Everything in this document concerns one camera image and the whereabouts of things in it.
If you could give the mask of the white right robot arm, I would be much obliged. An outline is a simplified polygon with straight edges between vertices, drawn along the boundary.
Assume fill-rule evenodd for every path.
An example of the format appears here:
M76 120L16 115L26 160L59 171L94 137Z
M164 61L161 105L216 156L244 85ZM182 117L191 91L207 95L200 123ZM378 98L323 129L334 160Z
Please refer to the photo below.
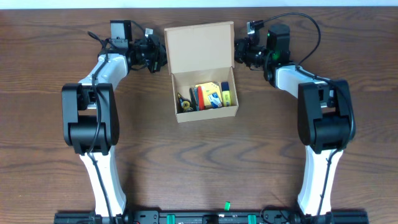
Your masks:
M310 73L290 59L290 28L268 29L267 44L259 45L262 21L247 23L248 35L237 40L234 59L260 68L276 89L297 99L298 136L305 146L305 172L297 198L303 215L321 222L331 212L330 195L338 161L355 135L349 84Z

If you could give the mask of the cardboard box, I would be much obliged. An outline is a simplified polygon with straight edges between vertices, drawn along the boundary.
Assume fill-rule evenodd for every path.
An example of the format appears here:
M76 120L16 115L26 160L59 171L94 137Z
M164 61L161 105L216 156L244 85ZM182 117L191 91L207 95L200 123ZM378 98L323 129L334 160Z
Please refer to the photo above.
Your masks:
M234 22L164 29L175 116L179 123L235 116L239 108L234 80ZM178 95L190 99L190 89L203 83L228 82L231 105L184 112Z

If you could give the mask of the red and black stapler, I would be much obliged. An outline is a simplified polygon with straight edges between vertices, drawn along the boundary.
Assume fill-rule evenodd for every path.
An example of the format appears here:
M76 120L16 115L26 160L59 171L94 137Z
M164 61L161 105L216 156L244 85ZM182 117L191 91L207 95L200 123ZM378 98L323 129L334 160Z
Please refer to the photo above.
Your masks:
M192 106L195 107L195 111L203 111L205 109L201 86L190 88L190 97L192 101Z

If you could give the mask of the blue white staples box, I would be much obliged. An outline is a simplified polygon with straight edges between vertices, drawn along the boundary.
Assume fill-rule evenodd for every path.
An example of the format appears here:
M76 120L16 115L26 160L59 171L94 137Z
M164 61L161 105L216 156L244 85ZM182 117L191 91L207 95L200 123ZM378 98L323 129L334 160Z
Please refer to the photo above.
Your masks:
M222 101L221 101L219 95L217 94L217 92L209 94L208 100L210 102L211 107L214 109L221 108L223 106Z

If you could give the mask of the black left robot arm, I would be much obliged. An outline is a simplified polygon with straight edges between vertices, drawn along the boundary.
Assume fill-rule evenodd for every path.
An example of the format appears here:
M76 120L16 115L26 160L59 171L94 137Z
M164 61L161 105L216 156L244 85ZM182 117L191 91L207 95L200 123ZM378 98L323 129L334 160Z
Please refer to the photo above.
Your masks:
M147 34L130 43L127 39L100 39L98 63L78 83L62 87L63 134L67 145L83 161L95 196L93 221L116 222L124 215L124 194L116 167L119 118L114 91L131 70L158 72L167 63L159 37Z

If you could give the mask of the yellow highlighter marker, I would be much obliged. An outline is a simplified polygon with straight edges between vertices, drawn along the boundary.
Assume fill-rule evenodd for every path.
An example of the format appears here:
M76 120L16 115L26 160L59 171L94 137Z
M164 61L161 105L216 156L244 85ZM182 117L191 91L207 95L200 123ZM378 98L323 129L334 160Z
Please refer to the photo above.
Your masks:
M229 84L228 82L222 82L221 83L221 90L222 90L222 97L223 97L223 106L228 107L231 106L231 96L230 96L230 90L229 90Z

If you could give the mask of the yellow sticky note pad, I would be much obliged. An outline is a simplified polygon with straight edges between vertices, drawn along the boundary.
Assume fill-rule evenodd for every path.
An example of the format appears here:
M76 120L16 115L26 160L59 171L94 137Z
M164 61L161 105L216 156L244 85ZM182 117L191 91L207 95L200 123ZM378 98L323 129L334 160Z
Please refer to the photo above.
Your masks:
M205 104L206 109L212 108L210 105L210 102L208 100L208 95L211 93L214 93L214 92L217 92L217 94L219 95L219 97L222 101L222 104L223 104L221 89L217 82L207 82L207 83L195 85L195 87L198 87L198 86L202 87L203 99L204 99L204 104Z

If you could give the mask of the yellow correction tape dispenser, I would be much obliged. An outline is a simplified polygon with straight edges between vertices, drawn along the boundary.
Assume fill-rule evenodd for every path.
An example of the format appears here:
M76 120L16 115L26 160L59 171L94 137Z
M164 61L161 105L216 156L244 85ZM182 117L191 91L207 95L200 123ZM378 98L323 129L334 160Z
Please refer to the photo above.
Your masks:
M191 101L184 98L180 93L177 93L177 98L182 113L192 112L193 108L191 106Z

